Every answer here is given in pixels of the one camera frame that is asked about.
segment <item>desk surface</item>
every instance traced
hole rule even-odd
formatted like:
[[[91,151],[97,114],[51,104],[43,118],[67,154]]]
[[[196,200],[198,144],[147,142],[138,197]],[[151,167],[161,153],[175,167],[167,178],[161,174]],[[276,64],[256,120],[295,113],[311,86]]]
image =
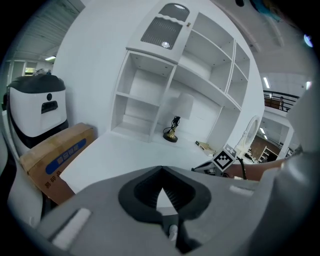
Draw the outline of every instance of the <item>desk surface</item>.
[[[60,177],[78,193],[93,183],[135,170],[175,166],[190,171],[211,158],[196,144],[186,149],[106,132],[77,156]]]

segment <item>black robot lid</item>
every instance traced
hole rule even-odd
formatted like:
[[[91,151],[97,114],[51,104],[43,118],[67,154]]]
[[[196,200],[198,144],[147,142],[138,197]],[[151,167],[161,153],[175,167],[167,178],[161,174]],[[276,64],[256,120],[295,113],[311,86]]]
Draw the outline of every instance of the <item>black robot lid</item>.
[[[25,94],[60,92],[66,89],[64,82],[55,75],[39,74],[20,76],[8,85]]]

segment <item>white and black robot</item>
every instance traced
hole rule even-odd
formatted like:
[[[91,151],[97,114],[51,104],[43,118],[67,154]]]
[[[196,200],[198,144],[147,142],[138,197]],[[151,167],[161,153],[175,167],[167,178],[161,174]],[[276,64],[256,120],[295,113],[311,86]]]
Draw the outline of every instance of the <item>white and black robot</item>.
[[[68,128],[66,87],[55,75],[18,77],[7,94],[10,132],[19,156]]]

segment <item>book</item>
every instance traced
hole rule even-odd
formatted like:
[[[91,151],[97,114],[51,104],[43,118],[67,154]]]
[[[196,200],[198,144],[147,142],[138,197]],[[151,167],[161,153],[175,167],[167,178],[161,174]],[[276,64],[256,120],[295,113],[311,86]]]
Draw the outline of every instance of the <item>book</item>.
[[[207,143],[196,141],[195,144],[199,146],[208,157],[213,157],[216,153]]]

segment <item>wall cabinet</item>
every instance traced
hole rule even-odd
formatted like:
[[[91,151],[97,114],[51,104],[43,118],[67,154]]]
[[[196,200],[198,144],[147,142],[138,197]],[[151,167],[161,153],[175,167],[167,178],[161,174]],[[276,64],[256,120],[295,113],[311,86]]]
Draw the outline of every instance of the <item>wall cabinet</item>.
[[[145,142],[218,150],[239,118],[250,59],[213,20],[181,1],[159,2],[128,45],[113,97],[110,130]],[[189,120],[180,120],[177,143],[162,138],[181,92],[193,95]]]

